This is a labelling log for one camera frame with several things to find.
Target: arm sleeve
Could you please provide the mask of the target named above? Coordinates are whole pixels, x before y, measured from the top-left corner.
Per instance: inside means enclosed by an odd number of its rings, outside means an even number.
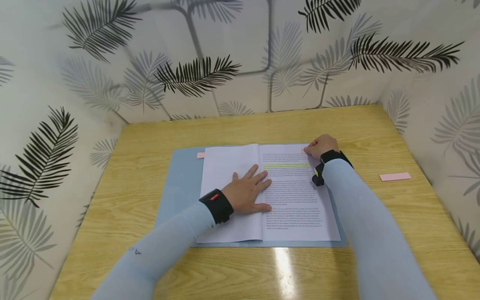
[[[400,229],[372,190],[342,159],[323,178],[357,261],[362,300],[435,300]]]
[[[90,299],[151,300],[157,281],[214,224],[208,208],[195,203],[130,247]]]

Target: light blue folder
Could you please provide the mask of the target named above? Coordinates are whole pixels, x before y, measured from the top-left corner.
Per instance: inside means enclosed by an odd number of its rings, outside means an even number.
[[[204,160],[197,153],[205,152],[205,147],[177,149],[172,153],[167,178],[163,186],[162,198],[156,215],[155,227],[169,220],[200,198]],[[194,244],[193,247],[347,247],[345,233],[338,220],[332,193],[332,207],[340,232],[341,241],[262,241],[247,240],[235,243]]]

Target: wallpaper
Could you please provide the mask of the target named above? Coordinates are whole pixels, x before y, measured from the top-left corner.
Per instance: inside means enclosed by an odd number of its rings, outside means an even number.
[[[479,4],[5,1],[0,300],[48,298],[123,125],[293,109],[382,105],[480,261]]]

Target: desk surface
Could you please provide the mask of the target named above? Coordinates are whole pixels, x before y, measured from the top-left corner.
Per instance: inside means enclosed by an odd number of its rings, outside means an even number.
[[[88,299],[123,253],[153,228],[172,150],[219,144],[339,141],[398,223],[438,299],[478,299],[480,267],[380,106],[128,125],[51,299]],[[413,179],[381,182],[409,172]],[[154,299],[358,299],[351,248],[191,248]]]

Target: sticky note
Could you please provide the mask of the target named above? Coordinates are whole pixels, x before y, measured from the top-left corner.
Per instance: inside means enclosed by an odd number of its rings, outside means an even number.
[[[383,174],[380,175],[382,181],[392,181],[392,180],[405,180],[411,179],[412,177],[408,173],[396,173],[396,174]]]

